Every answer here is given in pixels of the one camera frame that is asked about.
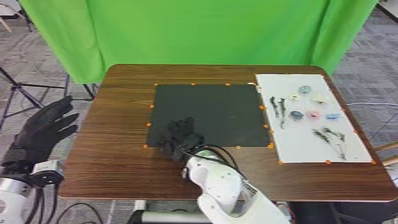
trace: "wooden table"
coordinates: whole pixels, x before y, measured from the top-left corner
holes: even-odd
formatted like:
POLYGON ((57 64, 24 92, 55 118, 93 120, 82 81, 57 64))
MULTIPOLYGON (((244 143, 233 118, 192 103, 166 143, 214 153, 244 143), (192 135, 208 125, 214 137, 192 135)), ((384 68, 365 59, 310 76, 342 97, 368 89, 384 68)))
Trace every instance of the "wooden table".
MULTIPOLYGON (((66 163, 61 195, 91 199, 196 199, 201 189, 146 144, 157 84, 246 84, 254 74, 324 74, 308 66, 116 65, 66 163)), ((272 200, 390 201, 398 191, 331 79, 327 83, 377 164, 278 164, 278 150, 230 148, 242 171, 272 200)))

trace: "white paper sheet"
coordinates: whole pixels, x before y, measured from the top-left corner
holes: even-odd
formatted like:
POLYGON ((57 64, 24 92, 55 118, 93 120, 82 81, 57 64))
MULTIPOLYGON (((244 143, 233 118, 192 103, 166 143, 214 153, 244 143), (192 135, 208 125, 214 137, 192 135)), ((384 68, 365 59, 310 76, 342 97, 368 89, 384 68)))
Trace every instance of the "white paper sheet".
POLYGON ((258 75, 258 86, 262 91, 263 102, 267 106, 267 116, 270 128, 274 130, 276 147, 279 160, 285 163, 318 163, 331 162, 372 162, 372 156, 365 147, 359 135, 350 124, 349 117, 342 110, 333 91, 329 89, 322 75, 258 75), (311 93, 301 94, 301 86, 311 86, 311 93), (292 100, 292 96, 299 95, 299 101, 292 100), (276 117, 276 111, 270 103, 270 98, 276 97, 279 102, 286 98, 286 124, 281 128, 281 117, 276 117), (315 97, 327 100, 326 104, 313 101, 315 97), (301 111, 304 119, 295 121, 290 112, 301 111), (320 112, 320 119, 311 120, 308 111, 320 112), (327 120, 326 115, 340 113, 338 120, 327 120), (313 129, 322 130, 327 127, 334 132, 345 135, 345 142, 327 134, 331 144, 315 135, 313 129))

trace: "orange tape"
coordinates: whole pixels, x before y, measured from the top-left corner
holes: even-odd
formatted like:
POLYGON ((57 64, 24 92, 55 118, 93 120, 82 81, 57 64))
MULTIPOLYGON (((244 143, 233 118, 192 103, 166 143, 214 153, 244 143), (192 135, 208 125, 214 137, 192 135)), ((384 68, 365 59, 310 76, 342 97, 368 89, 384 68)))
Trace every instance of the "orange tape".
POLYGON ((276 148, 276 144, 274 142, 270 142, 270 145, 267 146, 269 149, 274 149, 276 148))

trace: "blue object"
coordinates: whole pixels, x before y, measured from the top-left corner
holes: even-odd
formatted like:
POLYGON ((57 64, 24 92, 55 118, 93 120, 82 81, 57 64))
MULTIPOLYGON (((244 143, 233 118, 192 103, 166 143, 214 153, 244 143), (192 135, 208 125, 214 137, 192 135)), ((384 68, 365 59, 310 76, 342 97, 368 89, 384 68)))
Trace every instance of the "blue object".
POLYGON ((311 86, 302 86, 301 88, 299 88, 299 93, 302 93, 302 94, 308 94, 310 92, 311 92, 311 86))
POLYGON ((304 118, 304 114, 299 111, 292 111, 290 116, 294 117, 294 120, 301 120, 304 118))
POLYGON ((336 120, 340 117, 340 114, 327 114, 327 120, 336 120))

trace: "black glove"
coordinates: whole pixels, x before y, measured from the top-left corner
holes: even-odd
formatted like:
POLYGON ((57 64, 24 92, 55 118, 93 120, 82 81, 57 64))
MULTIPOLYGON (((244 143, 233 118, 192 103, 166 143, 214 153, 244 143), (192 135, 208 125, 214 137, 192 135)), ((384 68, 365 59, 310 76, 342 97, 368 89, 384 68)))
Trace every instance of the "black glove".
POLYGON ((15 143, 4 156, 2 166, 8 169, 32 169, 34 164, 48 160, 54 147, 61 140, 77 132, 71 125, 79 114, 63 118, 73 110, 71 96, 54 102, 29 118, 15 143))
POLYGON ((173 161, 183 161, 187 159, 185 152, 194 149, 205 142, 205 137, 194 131, 194 118, 189 117, 183 121, 171 121, 166 134, 160 142, 160 152, 164 152, 173 161))

